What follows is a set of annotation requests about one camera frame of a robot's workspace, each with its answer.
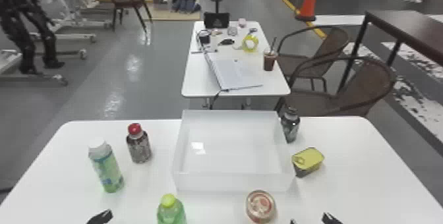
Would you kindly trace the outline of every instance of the mannequin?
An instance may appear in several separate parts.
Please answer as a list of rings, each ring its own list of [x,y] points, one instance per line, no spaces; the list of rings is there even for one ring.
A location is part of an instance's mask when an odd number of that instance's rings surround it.
[[[8,38],[20,48],[23,58],[19,70],[23,74],[39,74],[34,66],[36,47],[23,21],[22,13],[37,29],[45,47],[43,62],[47,69],[58,69],[65,63],[57,60],[55,35],[47,27],[52,21],[40,7],[38,0],[0,0],[0,25]]]

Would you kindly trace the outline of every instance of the white cap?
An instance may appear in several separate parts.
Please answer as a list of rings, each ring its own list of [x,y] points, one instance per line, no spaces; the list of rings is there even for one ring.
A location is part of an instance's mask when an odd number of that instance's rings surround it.
[[[106,141],[102,137],[95,137],[89,141],[89,152],[93,154],[106,153]]]

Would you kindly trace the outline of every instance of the dark wooden table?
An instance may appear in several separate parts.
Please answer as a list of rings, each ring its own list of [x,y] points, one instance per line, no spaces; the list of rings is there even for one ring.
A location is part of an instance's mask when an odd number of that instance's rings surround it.
[[[357,55],[368,23],[372,23],[397,39],[386,61],[387,65],[392,65],[402,43],[406,43],[429,59],[443,65],[443,23],[417,11],[367,11],[359,35],[355,40],[352,56]],[[353,61],[349,61],[339,89],[345,85],[352,65]]]

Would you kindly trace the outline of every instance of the canned food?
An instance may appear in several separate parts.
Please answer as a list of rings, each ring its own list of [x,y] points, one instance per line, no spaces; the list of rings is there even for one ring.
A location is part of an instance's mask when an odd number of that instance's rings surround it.
[[[307,148],[292,156],[297,177],[304,177],[309,173],[318,170],[322,164],[324,156],[316,148]]]
[[[276,202],[263,190],[254,190],[246,199],[246,213],[255,223],[268,223],[276,214]]]

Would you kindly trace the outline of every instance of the green bottle cap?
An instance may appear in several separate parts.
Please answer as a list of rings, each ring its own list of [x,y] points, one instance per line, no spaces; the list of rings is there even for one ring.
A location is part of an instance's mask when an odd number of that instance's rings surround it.
[[[175,196],[172,194],[165,194],[162,197],[161,205],[165,208],[170,208],[175,203]]]

